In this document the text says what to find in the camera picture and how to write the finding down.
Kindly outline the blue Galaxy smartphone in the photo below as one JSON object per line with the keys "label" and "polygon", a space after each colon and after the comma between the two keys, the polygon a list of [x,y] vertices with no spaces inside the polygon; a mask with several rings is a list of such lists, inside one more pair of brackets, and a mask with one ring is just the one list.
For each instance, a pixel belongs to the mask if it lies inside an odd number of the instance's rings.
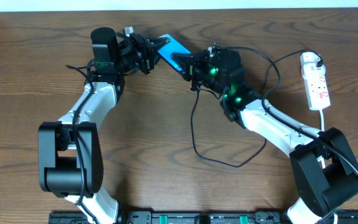
{"label": "blue Galaxy smartphone", "polygon": [[179,57],[190,57],[192,53],[170,34],[161,35],[160,38],[166,39],[166,43],[157,50],[157,53],[176,72],[183,73],[185,63],[182,59],[179,59]]}

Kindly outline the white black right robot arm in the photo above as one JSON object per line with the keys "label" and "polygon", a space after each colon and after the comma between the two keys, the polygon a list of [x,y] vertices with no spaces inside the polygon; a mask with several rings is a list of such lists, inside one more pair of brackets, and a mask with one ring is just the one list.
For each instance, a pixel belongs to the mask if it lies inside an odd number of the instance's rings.
{"label": "white black right robot arm", "polygon": [[253,131],[285,153],[291,163],[299,199],[287,210],[290,223],[348,223],[358,210],[341,205],[358,194],[358,162],[336,128],[305,126],[273,107],[246,79],[235,47],[213,47],[198,54],[168,54],[191,88],[219,94],[228,120]]}

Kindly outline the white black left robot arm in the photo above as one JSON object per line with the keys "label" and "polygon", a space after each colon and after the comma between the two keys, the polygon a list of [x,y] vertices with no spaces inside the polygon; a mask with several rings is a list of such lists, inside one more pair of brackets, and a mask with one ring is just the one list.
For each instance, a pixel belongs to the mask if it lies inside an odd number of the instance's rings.
{"label": "white black left robot arm", "polygon": [[94,57],[73,67],[84,78],[84,91],[69,112],[38,130],[39,183],[44,192],[74,203],[88,223],[125,223],[119,203],[103,185],[104,165],[98,129],[124,91],[125,78],[149,74],[169,38],[145,37],[130,27],[92,31]]}

